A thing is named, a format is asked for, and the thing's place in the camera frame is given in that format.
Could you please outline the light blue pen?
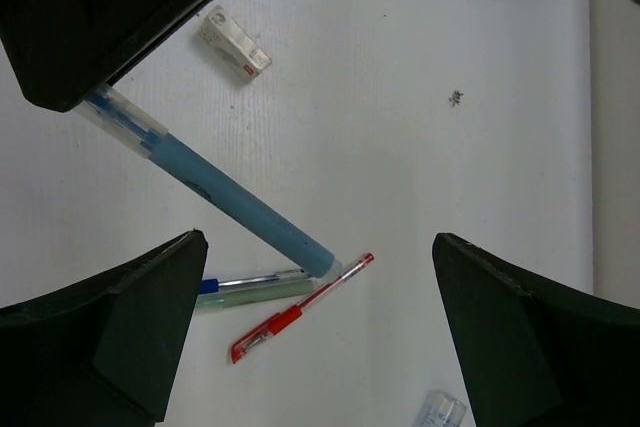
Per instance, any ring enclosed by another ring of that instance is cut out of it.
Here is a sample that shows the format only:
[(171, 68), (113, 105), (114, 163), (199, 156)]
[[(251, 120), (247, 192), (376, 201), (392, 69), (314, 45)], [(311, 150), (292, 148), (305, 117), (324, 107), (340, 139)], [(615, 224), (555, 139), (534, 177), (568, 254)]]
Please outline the light blue pen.
[(332, 281), (341, 272), (343, 264), (326, 247), (173, 136), (164, 125), (115, 89), (108, 85), (99, 87), (77, 111), (306, 273)]

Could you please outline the yellow pen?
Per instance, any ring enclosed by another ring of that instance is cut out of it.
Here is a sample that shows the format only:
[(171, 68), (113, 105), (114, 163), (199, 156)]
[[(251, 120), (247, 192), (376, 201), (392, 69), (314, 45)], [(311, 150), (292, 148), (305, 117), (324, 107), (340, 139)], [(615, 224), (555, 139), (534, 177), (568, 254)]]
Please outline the yellow pen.
[(309, 279), (287, 282), (280, 285), (237, 290), (227, 293), (203, 294), (198, 296), (195, 308), (205, 310), (224, 310), (279, 299), (300, 297), (312, 293), (316, 286), (317, 283)]

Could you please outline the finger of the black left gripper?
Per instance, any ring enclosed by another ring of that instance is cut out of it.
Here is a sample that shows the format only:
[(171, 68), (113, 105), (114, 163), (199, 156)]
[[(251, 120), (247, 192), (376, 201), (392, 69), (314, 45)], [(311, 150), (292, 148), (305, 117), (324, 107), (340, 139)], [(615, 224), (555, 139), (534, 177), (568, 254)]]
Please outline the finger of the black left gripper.
[(68, 112), (114, 84), (210, 0), (1, 0), (1, 41), (24, 98)]

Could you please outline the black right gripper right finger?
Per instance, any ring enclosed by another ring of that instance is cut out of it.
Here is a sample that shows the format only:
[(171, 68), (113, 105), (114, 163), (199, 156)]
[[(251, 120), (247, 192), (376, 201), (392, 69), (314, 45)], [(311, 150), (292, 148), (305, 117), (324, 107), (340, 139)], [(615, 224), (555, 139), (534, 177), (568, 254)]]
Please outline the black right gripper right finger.
[(638, 309), (452, 233), (435, 237), (432, 257), (477, 425), (638, 425)]

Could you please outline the clear blue-capped spray bottle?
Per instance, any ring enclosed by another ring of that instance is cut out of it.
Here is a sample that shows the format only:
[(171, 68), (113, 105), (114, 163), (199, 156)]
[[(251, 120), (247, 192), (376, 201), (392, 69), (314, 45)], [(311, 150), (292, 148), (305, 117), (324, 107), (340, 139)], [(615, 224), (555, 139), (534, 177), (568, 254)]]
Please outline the clear blue-capped spray bottle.
[(442, 390), (431, 390), (420, 408), (413, 427), (460, 427), (467, 406)]

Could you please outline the eraser block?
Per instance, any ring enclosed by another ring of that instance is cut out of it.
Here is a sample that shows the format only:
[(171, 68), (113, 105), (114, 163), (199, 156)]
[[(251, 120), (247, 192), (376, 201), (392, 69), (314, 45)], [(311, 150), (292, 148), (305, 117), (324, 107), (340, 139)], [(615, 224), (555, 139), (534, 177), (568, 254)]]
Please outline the eraser block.
[(220, 5), (202, 20), (198, 36), (245, 83), (272, 64), (271, 57)]

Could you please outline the red gel pen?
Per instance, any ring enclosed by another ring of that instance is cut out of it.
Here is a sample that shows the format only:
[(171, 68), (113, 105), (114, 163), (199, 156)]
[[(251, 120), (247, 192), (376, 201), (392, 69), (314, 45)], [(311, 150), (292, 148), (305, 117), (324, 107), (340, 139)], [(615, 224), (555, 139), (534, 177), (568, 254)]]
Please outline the red gel pen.
[(371, 264), (374, 259), (375, 257), (372, 253), (363, 254), (344, 268), (333, 282), (325, 283), (316, 288), (311, 294), (303, 298), (301, 301), (291, 305), (288, 309), (282, 312), (275, 313), (264, 322), (248, 331), (231, 345), (229, 349), (231, 363), (237, 364), (253, 349), (284, 331), (287, 327), (301, 318), (313, 305), (316, 305), (331, 292), (335, 291), (339, 286), (343, 285), (361, 272)]

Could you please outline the dark blue gel pen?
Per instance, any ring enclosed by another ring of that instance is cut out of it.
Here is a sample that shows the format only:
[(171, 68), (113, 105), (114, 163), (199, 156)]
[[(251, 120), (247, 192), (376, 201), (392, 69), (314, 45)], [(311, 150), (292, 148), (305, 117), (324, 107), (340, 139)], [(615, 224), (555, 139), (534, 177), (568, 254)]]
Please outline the dark blue gel pen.
[(213, 294), (237, 289), (248, 289), (264, 285), (286, 283), (290, 281), (307, 280), (310, 278), (311, 276), (309, 274), (299, 269), (282, 270), (244, 278), (208, 278), (201, 281), (198, 294)]

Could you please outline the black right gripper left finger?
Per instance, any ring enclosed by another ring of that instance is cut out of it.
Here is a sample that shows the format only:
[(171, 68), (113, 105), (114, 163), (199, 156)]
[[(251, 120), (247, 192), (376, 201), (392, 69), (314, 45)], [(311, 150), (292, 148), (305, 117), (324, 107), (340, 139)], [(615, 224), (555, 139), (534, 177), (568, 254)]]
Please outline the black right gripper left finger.
[(164, 421), (207, 257), (188, 231), (120, 266), (1, 310), (4, 426)]

